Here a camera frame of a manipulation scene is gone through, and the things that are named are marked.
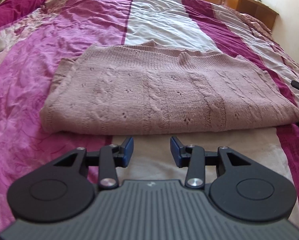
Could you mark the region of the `pink knitted sweater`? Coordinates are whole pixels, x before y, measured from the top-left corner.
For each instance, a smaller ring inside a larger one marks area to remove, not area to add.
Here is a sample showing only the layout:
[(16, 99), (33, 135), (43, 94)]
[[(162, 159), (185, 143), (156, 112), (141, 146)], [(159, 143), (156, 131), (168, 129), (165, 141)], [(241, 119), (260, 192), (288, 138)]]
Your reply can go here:
[(49, 133), (174, 134), (292, 124), (299, 108), (242, 56), (149, 41), (62, 59), (40, 117)]

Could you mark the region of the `magenta pillow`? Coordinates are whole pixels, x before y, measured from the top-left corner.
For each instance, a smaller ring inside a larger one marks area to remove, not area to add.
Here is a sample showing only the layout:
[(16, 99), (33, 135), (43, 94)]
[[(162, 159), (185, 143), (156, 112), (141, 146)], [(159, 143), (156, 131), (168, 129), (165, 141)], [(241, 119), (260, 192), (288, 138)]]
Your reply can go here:
[(0, 3), (0, 28), (40, 8), (46, 0), (5, 0)]

